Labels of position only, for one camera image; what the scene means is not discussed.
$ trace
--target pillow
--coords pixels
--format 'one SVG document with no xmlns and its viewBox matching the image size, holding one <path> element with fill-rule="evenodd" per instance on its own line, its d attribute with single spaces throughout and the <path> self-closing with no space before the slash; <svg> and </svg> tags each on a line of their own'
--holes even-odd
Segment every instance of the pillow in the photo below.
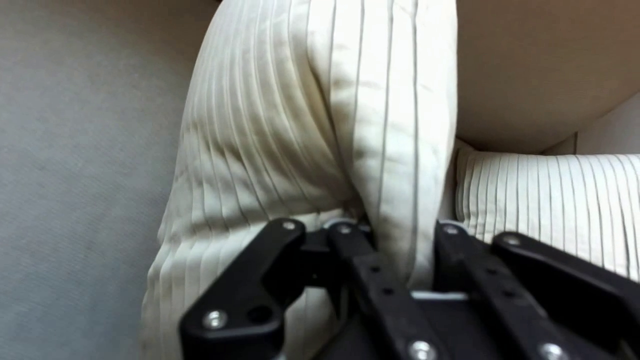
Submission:
<svg viewBox="0 0 640 360">
<path fill-rule="evenodd" d="M 640 157 L 458 155 L 457 219 L 516 230 L 640 281 Z"/>
<path fill-rule="evenodd" d="M 180 358 L 184 310 L 279 216 L 315 230 L 367 212 L 390 264 L 426 287 L 455 123 L 455 3 L 222 3 L 184 108 L 145 357 Z M 286 320 L 294 360 L 334 330 L 324 292 Z"/>
</svg>

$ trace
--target black metal bracket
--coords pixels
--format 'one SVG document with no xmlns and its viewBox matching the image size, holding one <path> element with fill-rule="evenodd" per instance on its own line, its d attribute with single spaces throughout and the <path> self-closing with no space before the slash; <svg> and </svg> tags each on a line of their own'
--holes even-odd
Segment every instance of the black metal bracket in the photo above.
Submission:
<svg viewBox="0 0 640 360">
<path fill-rule="evenodd" d="M 640 287 L 539 241 L 509 232 L 484 245 L 436 225 L 441 297 L 417 300 L 369 226 L 307 232 L 291 219 L 266 225 L 184 315 L 184 358 L 277 358 L 285 313 L 307 287 L 327 288 L 347 319 L 321 360 L 640 358 Z"/>
</svg>

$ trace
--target pinstripe fabric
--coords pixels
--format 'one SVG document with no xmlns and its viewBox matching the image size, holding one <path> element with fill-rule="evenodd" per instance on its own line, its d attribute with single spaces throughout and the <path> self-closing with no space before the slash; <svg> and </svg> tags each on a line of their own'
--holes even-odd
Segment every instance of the pinstripe fabric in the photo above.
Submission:
<svg viewBox="0 0 640 360">
<path fill-rule="evenodd" d="M 188 93 L 146 358 L 180 358 L 177 323 L 277 216 L 308 229 L 367 212 L 393 267 L 428 285 L 457 121 L 457 9 L 447 0 L 226 0 Z M 332 333 L 323 292 L 288 313 L 286 355 Z"/>
<path fill-rule="evenodd" d="M 457 216 L 487 243 L 547 241 L 640 281 L 640 157 L 525 157 L 462 151 Z"/>
</svg>

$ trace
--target gray wall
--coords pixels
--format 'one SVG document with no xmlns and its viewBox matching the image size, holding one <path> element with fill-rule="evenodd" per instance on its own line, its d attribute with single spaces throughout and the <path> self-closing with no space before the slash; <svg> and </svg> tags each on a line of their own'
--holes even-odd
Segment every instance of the gray wall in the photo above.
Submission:
<svg viewBox="0 0 640 360">
<path fill-rule="evenodd" d="M 207 0 L 0 0 L 0 358 L 139 358 Z"/>
</svg>

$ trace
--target cream pillow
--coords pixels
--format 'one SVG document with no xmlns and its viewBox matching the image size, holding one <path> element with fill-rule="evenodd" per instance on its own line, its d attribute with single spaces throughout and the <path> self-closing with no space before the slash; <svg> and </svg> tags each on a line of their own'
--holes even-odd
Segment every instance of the cream pillow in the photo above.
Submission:
<svg viewBox="0 0 640 360">
<path fill-rule="evenodd" d="M 461 151 L 457 219 L 491 241 L 516 230 L 640 281 L 640 157 Z"/>
<path fill-rule="evenodd" d="M 273 219 L 367 212 L 393 267 L 430 275 L 457 124 L 448 0 L 224 0 L 190 85 L 145 357 L 180 358 L 178 320 Z M 288 313 L 286 355 L 332 333 L 324 292 Z"/>
</svg>

